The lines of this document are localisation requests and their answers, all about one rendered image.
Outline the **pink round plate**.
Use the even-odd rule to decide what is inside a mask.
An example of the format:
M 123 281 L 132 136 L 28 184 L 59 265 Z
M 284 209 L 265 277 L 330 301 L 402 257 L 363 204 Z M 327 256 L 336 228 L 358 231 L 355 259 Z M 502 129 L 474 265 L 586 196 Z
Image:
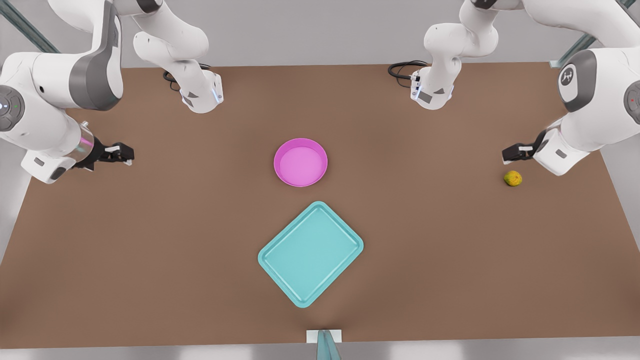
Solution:
M 325 175 L 328 159 L 325 149 L 317 141 L 297 137 L 279 146 L 273 166 L 282 182 L 293 187 L 308 187 Z

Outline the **teal rectangular tray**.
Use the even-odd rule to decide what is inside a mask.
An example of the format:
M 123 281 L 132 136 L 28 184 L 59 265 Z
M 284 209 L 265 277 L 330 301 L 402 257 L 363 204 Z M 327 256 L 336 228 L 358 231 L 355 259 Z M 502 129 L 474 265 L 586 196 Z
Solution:
M 364 250 L 322 201 L 311 203 L 258 253 L 258 264 L 298 308 L 308 308 Z

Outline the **silver frame post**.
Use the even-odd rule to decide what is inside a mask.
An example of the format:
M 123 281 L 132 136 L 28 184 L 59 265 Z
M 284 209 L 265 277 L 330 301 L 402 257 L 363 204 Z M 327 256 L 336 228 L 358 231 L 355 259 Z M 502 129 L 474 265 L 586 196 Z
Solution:
M 9 0 L 0 0 L 0 15 L 41 52 L 60 54 L 60 51 Z
M 317 360 L 342 360 L 337 344 L 343 342 L 340 329 L 313 329 L 306 331 L 307 344 L 316 344 Z
M 626 11 L 627 15 L 633 19 L 635 24 L 640 28 L 640 13 L 636 14 L 630 10 L 638 0 L 617 0 L 620 7 Z M 559 59 L 548 62 L 552 69 L 562 68 L 569 59 L 579 51 L 586 50 L 596 42 L 596 38 L 587 33 L 583 34 Z

